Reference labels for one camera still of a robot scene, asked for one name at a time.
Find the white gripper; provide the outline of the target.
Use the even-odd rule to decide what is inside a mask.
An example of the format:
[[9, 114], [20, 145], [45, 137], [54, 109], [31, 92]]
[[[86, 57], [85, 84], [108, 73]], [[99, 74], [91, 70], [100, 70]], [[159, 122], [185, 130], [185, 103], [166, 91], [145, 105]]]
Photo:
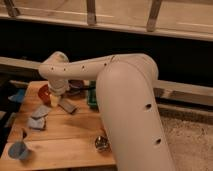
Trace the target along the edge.
[[52, 106], [57, 106], [61, 100], [61, 96], [68, 90], [67, 86], [62, 86], [55, 88], [51, 85], [48, 85], [50, 91], [50, 102]]

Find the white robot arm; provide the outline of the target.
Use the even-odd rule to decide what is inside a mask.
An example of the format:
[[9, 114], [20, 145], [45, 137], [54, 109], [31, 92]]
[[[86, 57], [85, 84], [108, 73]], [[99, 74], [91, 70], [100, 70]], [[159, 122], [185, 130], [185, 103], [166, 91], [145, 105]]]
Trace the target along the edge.
[[155, 61], [146, 54], [114, 54], [71, 62], [53, 53], [39, 66], [50, 92], [70, 80], [94, 80], [102, 122], [118, 171], [176, 171], [154, 96]]

